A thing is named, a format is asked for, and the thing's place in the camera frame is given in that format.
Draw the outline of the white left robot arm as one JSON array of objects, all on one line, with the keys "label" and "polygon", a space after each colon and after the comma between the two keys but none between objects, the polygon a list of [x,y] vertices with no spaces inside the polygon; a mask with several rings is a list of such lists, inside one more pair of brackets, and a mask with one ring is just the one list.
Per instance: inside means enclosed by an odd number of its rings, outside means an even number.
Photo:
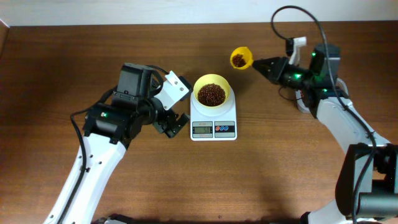
[{"label": "white left robot arm", "polygon": [[125,63],[119,83],[81,111],[85,123],[73,123],[79,150],[46,223],[90,223],[106,184],[146,125],[173,138],[190,117],[173,105],[190,96],[193,87],[182,76],[154,65]]}]

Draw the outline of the yellow plastic measuring scoop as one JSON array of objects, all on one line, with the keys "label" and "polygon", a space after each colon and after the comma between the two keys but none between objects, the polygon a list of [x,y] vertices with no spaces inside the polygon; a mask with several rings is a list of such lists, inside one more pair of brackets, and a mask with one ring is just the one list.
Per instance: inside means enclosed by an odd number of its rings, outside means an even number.
[{"label": "yellow plastic measuring scoop", "polygon": [[229,61],[233,68],[245,70],[253,64],[254,57],[248,47],[238,47],[231,53]]}]

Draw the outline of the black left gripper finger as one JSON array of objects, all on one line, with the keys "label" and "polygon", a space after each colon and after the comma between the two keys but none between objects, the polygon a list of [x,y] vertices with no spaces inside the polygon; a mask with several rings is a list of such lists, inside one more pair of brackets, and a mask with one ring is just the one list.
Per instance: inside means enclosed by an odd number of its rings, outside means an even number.
[{"label": "black left gripper finger", "polygon": [[169,124],[166,120],[159,120],[159,121],[154,121],[153,127],[155,127],[156,131],[158,131],[160,134],[165,134],[169,128]]},{"label": "black left gripper finger", "polygon": [[177,116],[178,114],[167,116],[167,128],[165,129],[165,134],[169,138],[174,138],[190,120],[190,116],[185,113],[183,113],[179,118]]}]

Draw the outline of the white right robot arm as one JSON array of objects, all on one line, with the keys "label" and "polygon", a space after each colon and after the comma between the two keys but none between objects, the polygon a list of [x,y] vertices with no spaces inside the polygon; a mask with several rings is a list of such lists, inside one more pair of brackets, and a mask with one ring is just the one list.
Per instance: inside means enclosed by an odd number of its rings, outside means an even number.
[{"label": "white right robot arm", "polygon": [[286,41],[286,56],[254,60],[247,47],[236,48],[235,69],[253,67],[271,83],[301,92],[300,101],[325,125],[345,153],[335,200],[304,213],[301,223],[375,223],[397,216],[397,146],[374,132],[354,109],[346,85],[335,73],[340,50],[319,44],[308,69],[299,67],[302,44]]}]

